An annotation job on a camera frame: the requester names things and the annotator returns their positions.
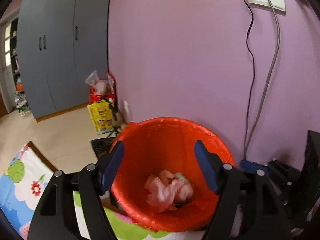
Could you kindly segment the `red bag with plastic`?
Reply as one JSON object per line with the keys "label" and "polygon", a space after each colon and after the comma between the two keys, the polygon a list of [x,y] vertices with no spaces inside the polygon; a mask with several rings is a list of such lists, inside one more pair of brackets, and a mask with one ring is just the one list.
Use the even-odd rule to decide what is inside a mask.
{"label": "red bag with plastic", "polygon": [[98,72],[94,70],[85,80],[85,84],[90,86],[89,104],[111,99],[113,105],[116,104],[116,80],[110,72],[105,72],[105,77],[100,78]]}

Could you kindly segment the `yellow snack package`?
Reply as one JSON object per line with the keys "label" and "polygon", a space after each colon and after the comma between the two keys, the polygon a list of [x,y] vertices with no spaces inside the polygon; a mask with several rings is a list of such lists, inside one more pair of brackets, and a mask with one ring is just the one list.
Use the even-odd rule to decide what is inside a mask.
{"label": "yellow snack package", "polygon": [[113,116],[110,103],[101,100],[87,105],[90,119],[98,134],[105,134],[113,129]]}

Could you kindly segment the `pink foam net sleeve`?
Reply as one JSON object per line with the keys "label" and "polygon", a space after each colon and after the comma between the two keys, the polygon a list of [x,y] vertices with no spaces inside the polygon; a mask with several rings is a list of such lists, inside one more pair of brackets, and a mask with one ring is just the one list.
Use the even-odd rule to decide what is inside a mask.
{"label": "pink foam net sleeve", "polygon": [[150,175],[144,189],[148,191],[146,202],[156,213],[176,210],[189,202],[194,194],[193,185],[182,173],[167,170],[158,176]]}

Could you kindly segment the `grey door with windows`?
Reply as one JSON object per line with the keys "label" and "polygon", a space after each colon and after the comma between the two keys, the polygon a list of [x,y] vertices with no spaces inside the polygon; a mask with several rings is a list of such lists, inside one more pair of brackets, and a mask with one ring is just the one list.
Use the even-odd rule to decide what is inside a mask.
{"label": "grey door with windows", "polygon": [[11,22],[1,25],[1,95],[8,113],[15,107],[15,85],[11,65],[10,32]]}

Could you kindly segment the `cartoon printed blue tablecloth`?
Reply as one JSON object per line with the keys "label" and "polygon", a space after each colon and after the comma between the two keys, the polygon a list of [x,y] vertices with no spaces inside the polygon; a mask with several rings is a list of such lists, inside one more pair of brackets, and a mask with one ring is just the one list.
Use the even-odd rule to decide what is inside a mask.
{"label": "cartoon printed blue tablecloth", "polygon": [[[1,174],[1,239],[27,239],[31,220],[55,167],[31,143],[25,144]],[[152,232],[105,208],[117,239],[201,239],[204,231]]]}

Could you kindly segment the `dark shelving unit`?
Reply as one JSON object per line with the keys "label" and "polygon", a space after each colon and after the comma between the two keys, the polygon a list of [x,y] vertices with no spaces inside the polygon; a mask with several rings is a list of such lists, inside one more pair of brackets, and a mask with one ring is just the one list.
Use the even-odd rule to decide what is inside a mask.
{"label": "dark shelving unit", "polygon": [[14,78],[14,84],[17,91],[23,93],[23,85],[21,81],[21,75],[18,64],[18,56],[17,56],[17,26],[18,26],[18,18],[15,18],[11,22],[10,27],[10,60],[11,60],[11,68],[12,75]]}

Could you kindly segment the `green label water jug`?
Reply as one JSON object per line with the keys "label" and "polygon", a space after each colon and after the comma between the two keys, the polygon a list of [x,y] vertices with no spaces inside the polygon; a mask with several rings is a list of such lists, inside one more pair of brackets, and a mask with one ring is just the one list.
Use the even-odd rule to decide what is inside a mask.
{"label": "green label water jug", "polygon": [[27,97],[19,91],[14,93],[15,106],[21,117],[26,118],[31,113]]}

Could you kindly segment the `grey blue wardrobe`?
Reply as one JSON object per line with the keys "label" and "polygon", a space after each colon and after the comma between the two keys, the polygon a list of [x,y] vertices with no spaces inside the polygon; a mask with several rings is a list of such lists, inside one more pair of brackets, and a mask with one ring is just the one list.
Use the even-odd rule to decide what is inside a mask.
{"label": "grey blue wardrobe", "polygon": [[110,0],[22,0],[17,26],[21,80],[35,118],[89,101],[87,77],[108,69]]}

